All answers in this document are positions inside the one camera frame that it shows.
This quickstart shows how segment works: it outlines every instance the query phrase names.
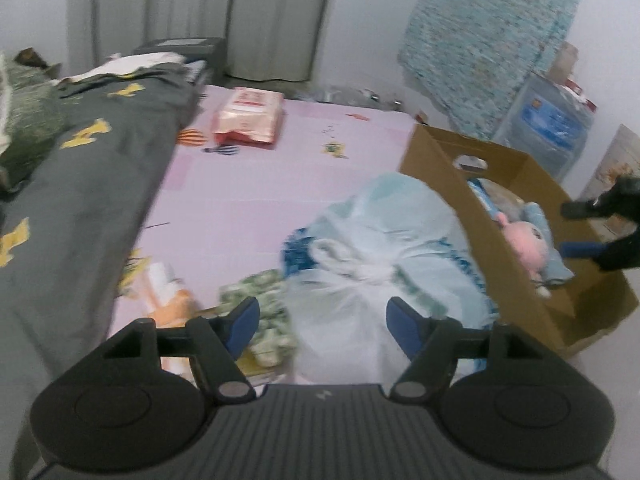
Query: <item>stuffed animal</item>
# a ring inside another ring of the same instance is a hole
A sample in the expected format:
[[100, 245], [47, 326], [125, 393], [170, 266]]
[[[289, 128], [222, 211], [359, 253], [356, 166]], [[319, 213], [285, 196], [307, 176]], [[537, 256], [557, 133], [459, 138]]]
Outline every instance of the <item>stuffed animal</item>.
[[502, 227], [502, 234], [518, 255], [518, 259], [537, 284], [536, 291], [543, 298], [549, 298], [549, 291], [542, 286], [540, 271], [545, 268], [549, 256], [549, 246], [535, 225], [529, 222], [510, 223], [507, 215], [498, 213], [496, 221]]

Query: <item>brown cardboard box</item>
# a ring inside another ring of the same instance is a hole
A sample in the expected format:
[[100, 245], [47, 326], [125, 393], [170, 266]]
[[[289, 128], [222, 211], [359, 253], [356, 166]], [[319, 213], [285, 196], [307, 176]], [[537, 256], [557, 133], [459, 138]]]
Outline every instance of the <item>brown cardboard box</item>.
[[453, 167], [453, 160], [460, 155], [483, 159], [488, 167], [481, 176], [527, 202], [538, 202], [556, 247], [568, 240], [597, 241], [598, 237], [587, 221], [565, 221], [560, 216], [560, 205], [569, 197], [529, 155], [446, 130], [417, 126], [400, 171], [427, 183], [456, 210], [502, 320], [518, 325], [559, 354], [570, 356], [615, 329], [633, 312], [638, 299], [623, 273], [600, 272], [589, 260], [565, 261], [575, 273], [574, 279], [553, 290], [549, 300], [540, 298], [499, 227], [468, 188], [468, 174]]

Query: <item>gray blanket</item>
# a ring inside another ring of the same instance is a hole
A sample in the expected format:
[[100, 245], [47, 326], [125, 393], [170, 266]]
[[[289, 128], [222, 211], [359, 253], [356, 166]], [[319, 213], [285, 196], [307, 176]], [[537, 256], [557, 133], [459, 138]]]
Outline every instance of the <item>gray blanket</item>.
[[97, 346], [122, 268], [196, 95], [177, 65], [61, 90], [66, 132], [4, 206], [0, 235], [0, 479], [38, 457], [33, 399]]

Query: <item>pink mat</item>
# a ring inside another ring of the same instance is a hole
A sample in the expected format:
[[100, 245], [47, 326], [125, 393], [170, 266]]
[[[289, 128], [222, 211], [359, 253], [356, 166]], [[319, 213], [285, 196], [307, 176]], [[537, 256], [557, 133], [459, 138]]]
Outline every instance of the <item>pink mat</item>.
[[[207, 86], [190, 128], [208, 137], [229, 92]], [[395, 171], [414, 129], [400, 112], [301, 101], [285, 101], [285, 111], [274, 150], [220, 155], [177, 146], [140, 232], [139, 256], [170, 264], [204, 308], [218, 304], [221, 285], [279, 267], [285, 238], [327, 205]], [[344, 146], [344, 158], [325, 153], [331, 142]], [[119, 298], [110, 332], [144, 315], [139, 302]]]

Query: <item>green camouflage cloth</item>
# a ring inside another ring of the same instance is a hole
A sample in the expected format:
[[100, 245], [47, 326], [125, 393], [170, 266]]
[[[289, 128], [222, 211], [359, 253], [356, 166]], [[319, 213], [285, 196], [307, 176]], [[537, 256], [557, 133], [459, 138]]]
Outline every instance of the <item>green camouflage cloth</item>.
[[18, 190], [64, 126], [58, 93], [42, 70], [0, 52], [0, 189]]
[[249, 350], [260, 366], [271, 368], [281, 364], [296, 349], [289, 313], [280, 301], [284, 279], [277, 269], [247, 276], [232, 285], [220, 287], [219, 316], [231, 312], [245, 298], [255, 296], [260, 303], [260, 323]]

